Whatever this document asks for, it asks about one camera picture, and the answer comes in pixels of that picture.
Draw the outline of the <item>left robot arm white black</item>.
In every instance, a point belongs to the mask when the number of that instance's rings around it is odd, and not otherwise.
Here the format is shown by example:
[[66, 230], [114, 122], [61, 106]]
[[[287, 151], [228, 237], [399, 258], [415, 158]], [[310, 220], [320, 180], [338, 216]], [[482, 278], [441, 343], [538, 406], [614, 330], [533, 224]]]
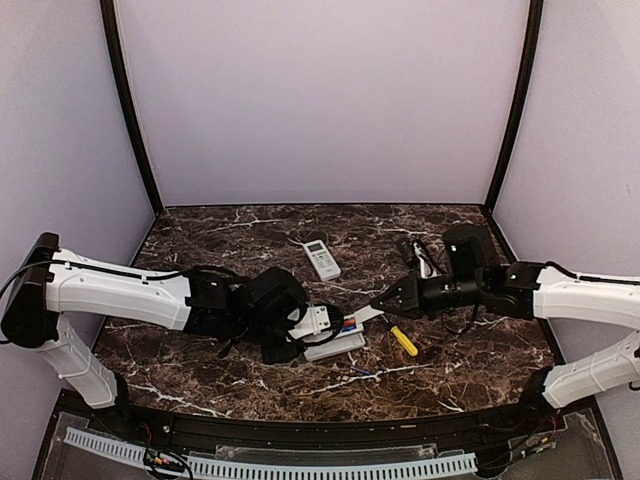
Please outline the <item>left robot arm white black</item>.
[[1, 289], [5, 342], [36, 351], [120, 436], [141, 427], [125, 381], [104, 366], [66, 315], [86, 313], [135, 320], [190, 335], [263, 347], [268, 360], [301, 351], [292, 331], [309, 310], [309, 296], [289, 272], [272, 267], [254, 278], [220, 266], [154, 272], [95, 261], [40, 235]]

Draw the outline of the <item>white battery cover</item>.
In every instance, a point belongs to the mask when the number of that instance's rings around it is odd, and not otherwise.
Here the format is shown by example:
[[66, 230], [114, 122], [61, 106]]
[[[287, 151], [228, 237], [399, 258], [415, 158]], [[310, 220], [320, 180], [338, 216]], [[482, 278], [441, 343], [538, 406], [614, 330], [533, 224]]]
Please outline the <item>white battery cover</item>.
[[382, 315], [383, 311], [373, 308], [370, 305], [367, 305], [363, 308], [360, 308], [359, 310], [357, 310], [356, 312], [353, 313], [353, 319], [357, 322], [357, 323], [364, 323], [368, 320], [371, 320], [373, 318], [376, 318], [379, 315]]

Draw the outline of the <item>yellow handled screwdriver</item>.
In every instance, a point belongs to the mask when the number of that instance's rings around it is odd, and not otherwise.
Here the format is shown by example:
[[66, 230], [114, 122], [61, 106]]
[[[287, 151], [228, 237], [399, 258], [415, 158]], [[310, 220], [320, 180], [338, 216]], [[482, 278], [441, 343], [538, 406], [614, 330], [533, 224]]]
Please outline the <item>yellow handled screwdriver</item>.
[[417, 347], [411, 342], [411, 340], [397, 327], [393, 326], [390, 329], [392, 335], [396, 338], [397, 342], [402, 348], [412, 357], [418, 355]]

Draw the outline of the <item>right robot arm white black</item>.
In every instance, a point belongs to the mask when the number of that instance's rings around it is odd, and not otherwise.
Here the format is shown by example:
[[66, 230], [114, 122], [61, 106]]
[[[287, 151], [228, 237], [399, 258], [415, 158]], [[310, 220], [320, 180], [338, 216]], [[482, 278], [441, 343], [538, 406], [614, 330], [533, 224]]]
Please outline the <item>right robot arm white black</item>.
[[373, 308], [406, 318], [482, 306], [521, 320], [576, 320], [629, 329], [623, 340], [587, 357], [536, 372], [510, 413], [521, 434], [558, 410], [639, 379], [639, 280], [571, 272], [555, 262], [515, 262], [456, 269], [428, 279], [411, 273], [372, 300]]

